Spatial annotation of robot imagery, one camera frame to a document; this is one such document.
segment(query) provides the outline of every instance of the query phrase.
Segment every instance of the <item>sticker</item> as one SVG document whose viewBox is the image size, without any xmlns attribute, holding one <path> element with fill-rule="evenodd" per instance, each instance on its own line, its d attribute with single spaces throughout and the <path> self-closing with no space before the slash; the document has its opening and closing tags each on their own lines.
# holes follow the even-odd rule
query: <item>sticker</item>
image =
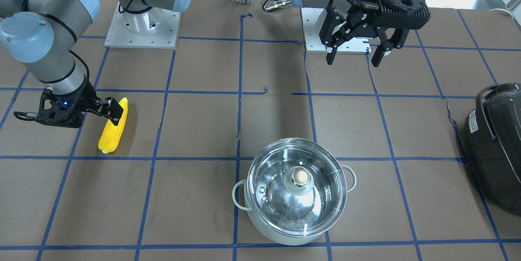
<svg viewBox="0 0 521 261">
<path fill-rule="evenodd" d="M 474 109 L 471 114 L 468 115 L 468 127 L 471 130 L 471 134 L 479 130 L 478 122 L 476 120 L 476 110 Z"/>
</svg>

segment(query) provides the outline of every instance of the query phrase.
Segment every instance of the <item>white handle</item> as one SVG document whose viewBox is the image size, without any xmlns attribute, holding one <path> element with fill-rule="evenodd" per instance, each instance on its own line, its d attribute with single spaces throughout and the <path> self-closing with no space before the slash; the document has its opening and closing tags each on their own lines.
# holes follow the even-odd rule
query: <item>white handle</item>
<svg viewBox="0 0 521 261">
<path fill-rule="evenodd" d="M 244 182 L 245 182 L 245 181 L 246 181 L 246 180 L 239 181 L 238 183 L 235 184 L 235 186 L 233 186 L 233 190 L 231 191 L 231 198 L 232 198 L 232 200 L 233 200 L 233 203 L 235 204 L 235 206 L 237 206 L 238 209 L 241 209 L 241 210 L 244 210 L 244 211 L 251 211 L 251 208 L 241 206 L 241 205 L 237 202 L 237 199 L 235 199 L 235 190 L 236 190 L 240 185 L 244 185 Z"/>
<path fill-rule="evenodd" d="M 346 192 L 346 193 L 349 193 L 350 191 L 353 191 L 353 189 L 355 189 L 355 187 L 357 186 L 357 175 L 355 174 L 355 172 L 352 168 L 350 168 L 348 166 L 344 166 L 344 165 L 341 165 L 341 167 L 348 170 L 348 172 L 353 176 L 353 186 L 351 187 L 351 189 L 348 189 L 348 191 Z"/>
</svg>

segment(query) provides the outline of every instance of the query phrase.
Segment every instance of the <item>lid knob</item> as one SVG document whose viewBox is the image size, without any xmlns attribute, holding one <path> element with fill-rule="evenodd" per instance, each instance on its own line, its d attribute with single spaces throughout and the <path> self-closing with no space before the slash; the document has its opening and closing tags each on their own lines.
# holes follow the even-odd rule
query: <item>lid knob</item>
<svg viewBox="0 0 521 261">
<path fill-rule="evenodd" d="M 305 168 L 296 168 L 291 174 L 291 181 L 298 187 L 305 187 L 309 184 L 311 175 Z"/>
</svg>

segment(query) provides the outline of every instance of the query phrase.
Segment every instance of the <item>white pot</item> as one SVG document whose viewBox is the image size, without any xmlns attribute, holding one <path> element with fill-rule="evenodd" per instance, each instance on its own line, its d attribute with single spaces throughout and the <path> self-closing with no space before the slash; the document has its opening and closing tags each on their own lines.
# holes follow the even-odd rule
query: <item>white pot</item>
<svg viewBox="0 0 521 261">
<path fill-rule="evenodd" d="M 346 168 L 353 186 L 346 187 Z M 253 159 L 245 180 L 233 187 L 233 203 L 255 228 L 274 242 L 297 246 L 318 239 L 340 218 L 354 171 L 340 166 L 326 149 L 300 138 L 281 139 Z M 244 185 L 244 205 L 236 189 Z"/>
</svg>

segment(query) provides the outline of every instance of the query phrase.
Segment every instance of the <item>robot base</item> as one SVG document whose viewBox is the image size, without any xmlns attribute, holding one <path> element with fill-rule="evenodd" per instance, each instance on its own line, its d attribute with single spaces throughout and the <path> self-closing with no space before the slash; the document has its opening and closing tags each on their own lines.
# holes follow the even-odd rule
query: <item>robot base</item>
<svg viewBox="0 0 521 261">
<path fill-rule="evenodd" d="M 106 47 L 175 49 L 181 13 L 154 7 L 132 15 L 119 13 L 118 8 L 110 23 Z"/>
<path fill-rule="evenodd" d="M 326 53 L 326 46 L 320 41 L 320 28 L 324 23 L 325 9 L 315 9 L 304 7 L 301 9 L 302 28 L 304 29 L 304 39 L 306 42 L 307 53 Z M 371 52 L 367 38 L 353 38 L 344 42 L 338 48 L 337 54 L 364 55 L 367 50 Z"/>
</svg>

